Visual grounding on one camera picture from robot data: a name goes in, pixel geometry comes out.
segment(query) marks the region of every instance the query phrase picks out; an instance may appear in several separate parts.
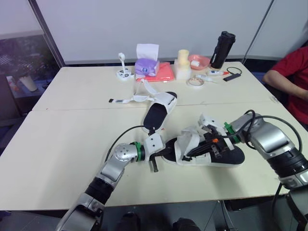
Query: tape roll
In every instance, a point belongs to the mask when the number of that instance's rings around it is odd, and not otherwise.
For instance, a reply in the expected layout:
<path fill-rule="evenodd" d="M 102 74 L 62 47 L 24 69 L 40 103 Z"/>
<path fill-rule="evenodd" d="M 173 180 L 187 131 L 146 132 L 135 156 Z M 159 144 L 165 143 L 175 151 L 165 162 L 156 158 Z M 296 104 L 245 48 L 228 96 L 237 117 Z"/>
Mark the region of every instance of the tape roll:
<path fill-rule="evenodd" d="M 186 84 L 193 88 L 201 88 L 204 85 L 204 81 L 198 77 L 192 77 L 187 80 Z"/>

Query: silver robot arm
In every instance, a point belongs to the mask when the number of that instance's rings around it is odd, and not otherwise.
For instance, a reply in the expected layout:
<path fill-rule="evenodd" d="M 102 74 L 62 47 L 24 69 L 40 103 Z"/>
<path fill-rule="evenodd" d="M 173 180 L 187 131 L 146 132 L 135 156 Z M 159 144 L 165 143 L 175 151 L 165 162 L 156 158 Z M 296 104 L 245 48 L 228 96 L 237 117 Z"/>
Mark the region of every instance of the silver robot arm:
<path fill-rule="evenodd" d="M 287 189 L 300 188 L 308 185 L 308 161 L 299 152 L 293 142 L 275 125 L 258 118 L 247 134 L 248 124 L 241 133 L 237 135 L 241 142 L 248 141 L 270 164 L 279 176 L 282 185 Z M 252 118 L 251 114 L 245 114 L 231 123 L 234 131 L 238 131 L 243 124 Z"/>
<path fill-rule="evenodd" d="M 102 222 L 104 205 L 120 181 L 125 167 L 135 161 L 150 161 L 165 148 L 160 135 L 149 136 L 143 145 L 138 142 L 118 145 L 84 193 L 58 223 L 56 231 L 96 231 Z"/>
<path fill-rule="evenodd" d="M 249 133 L 247 131 L 250 123 L 237 138 L 243 143 L 251 142 L 276 172 L 281 184 L 290 190 L 286 199 L 299 223 L 298 230 L 308 230 L 308 161 L 278 127 L 258 116 L 260 115 L 256 114 Z M 237 132 L 251 119 L 252 114 L 245 114 L 230 125 Z"/>

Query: tissue box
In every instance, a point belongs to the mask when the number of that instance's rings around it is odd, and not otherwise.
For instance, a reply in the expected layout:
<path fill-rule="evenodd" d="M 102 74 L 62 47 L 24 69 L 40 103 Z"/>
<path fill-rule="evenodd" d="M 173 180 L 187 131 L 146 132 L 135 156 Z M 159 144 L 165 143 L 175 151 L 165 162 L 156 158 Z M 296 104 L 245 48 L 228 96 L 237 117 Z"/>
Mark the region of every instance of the tissue box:
<path fill-rule="evenodd" d="M 155 77 L 159 71 L 159 61 L 152 59 L 137 59 L 135 63 L 135 73 L 139 77 L 151 76 Z"/>

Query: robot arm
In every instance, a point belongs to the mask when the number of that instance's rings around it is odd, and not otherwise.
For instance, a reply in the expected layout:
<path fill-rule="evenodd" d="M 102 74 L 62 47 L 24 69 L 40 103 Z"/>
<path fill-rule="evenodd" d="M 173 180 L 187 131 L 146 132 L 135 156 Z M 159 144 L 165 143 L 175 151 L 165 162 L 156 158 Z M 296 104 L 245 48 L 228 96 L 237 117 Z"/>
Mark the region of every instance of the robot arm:
<path fill-rule="evenodd" d="M 200 127 L 207 131 L 200 141 L 193 129 L 185 129 L 178 138 L 163 144 L 154 133 L 143 145 L 140 143 L 118 145 L 111 158 L 105 162 L 86 191 L 59 222 L 57 231 L 94 231 L 103 219 L 104 205 L 121 179 L 124 168 L 135 161 L 152 161 L 164 156 L 180 165 L 208 165 L 211 158 L 223 158 L 228 153 L 241 156 L 234 144 L 251 142 L 279 176 L 281 184 L 290 189 L 287 200 L 294 217 L 306 226 L 308 219 L 308 161 L 292 141 L 276 126 L 263 120 L 259 114 L 245 114 L 225 128 L 208 116 L 202 115 Z"/>
<path fill-rule="evenodd" d="M 237 132 L 251 119 L 251 114 L 245 114 L 230 125 Z M 248 128 L 249 125 L 237 137 L 243 143 L 246 142 L 246 137 L 248 138 L 248 141 L 277 173 L 285 188 L 291 190 L 308 185 L 308 161 L 278 127 L 265 122 L 262 116 L 256 114 L 251 130 L 246 134 Z"/>
<path fill-rule="evenodd" d="M 164 149 L 161 137 L 154 133 L 143 145 L 138 142 L 118 145 L 84 193 L 67 211 L 56 231 L 95 231 L 103 220 L 104 205 L 131 162 L 153 161 L 153 154 Z"/>

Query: small white device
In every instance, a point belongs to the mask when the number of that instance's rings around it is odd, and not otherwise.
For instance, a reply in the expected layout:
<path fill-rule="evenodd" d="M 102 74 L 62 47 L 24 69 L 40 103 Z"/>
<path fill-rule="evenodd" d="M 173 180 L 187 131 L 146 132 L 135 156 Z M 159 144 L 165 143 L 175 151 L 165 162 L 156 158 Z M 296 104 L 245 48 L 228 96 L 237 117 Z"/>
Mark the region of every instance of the small white device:
<path fill-rule="evenodd" d="M 124 60 L 125 60 L 125 55 L 123 53 L 119 53 L 119 59 L 122 63 L 123 70 L 118 70 L 116 72 L 116 76 L 120 80 L 128 80 L 129 78 L 134 78 L 135 75 L 131 71 L 129 71 L 128 68 L 125 67 Z"/>
<path fill-rule="evenodd" d="M 223 71 L 214 71 L 214 70 L 209 70 L 206 75 L 207 76 L 222 76 L 223 75 Z"/>

